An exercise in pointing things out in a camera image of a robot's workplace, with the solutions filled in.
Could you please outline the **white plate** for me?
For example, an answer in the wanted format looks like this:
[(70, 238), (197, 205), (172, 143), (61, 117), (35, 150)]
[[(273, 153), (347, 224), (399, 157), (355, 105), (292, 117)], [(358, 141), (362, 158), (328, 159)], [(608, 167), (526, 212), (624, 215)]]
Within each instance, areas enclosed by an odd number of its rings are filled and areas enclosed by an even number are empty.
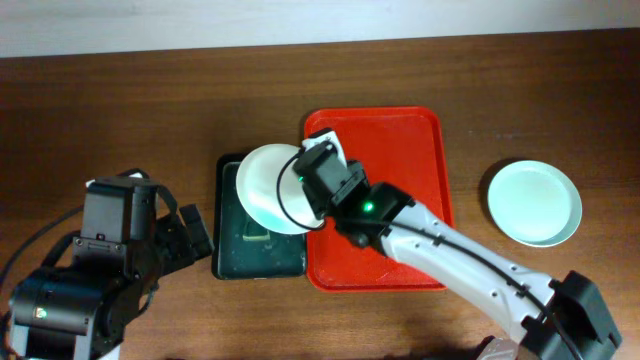
[[(276, 193), (277, 179), (285, 163), (300, 151), (288, 144), (270, 144), (250, 152), (240, 163), (236, 176), (236, 189), (246, 213), (259, 225), (271, 232), (298, 235), (307, 229), (291, 222), (283, 213)], [(303, 192), (299, 176), (290, 163), (280, 182), (280, 195), (287, 213), (300, 224), (318, 228), (318, 220)]]

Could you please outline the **green yellow sponge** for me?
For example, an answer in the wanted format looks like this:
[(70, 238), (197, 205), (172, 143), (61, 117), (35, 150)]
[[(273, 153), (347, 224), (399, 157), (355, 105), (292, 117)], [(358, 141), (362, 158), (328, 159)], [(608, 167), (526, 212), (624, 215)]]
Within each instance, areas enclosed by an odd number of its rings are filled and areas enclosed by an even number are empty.
[(248, 221), (245, 223), (242, 238), (247, 242), (270, 241), (270, 232), (260, 224)]

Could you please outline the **light green plate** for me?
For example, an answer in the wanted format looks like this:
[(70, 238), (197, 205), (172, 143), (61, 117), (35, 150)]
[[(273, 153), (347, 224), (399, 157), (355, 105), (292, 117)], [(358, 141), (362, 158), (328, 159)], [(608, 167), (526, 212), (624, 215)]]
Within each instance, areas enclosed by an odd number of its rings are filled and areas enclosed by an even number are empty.
[(573, 181), (558, 168), (534, 160), (515, 161), (497, 171), (489, 182), (486, 203), (506, 236), (538, 248), (567, 241), (583, 215)]

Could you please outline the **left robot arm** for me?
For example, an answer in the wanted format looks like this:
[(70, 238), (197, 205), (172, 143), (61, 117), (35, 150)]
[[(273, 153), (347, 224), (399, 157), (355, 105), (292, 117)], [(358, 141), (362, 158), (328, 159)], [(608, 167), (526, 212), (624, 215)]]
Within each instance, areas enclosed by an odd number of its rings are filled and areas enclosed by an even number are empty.
[(18, 359), (116, 359), (162, 277), (210, 256), (198, 207), (146, 175), (89, 182), (82, 227), (61, 238), (9, 301)]

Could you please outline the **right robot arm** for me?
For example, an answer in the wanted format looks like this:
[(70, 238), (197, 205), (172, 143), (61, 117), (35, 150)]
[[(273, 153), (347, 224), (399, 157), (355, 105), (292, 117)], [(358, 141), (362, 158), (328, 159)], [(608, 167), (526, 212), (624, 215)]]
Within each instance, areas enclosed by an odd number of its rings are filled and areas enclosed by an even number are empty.
[(294, 167), (311, 204), (358, 247), (436, 279), (493, 319), (522, 359), (614, 356), (622, 343), (597, 286), (572, 271), (564, 280), (503, 258), (438, 219), (362, 167), (332, 159)]

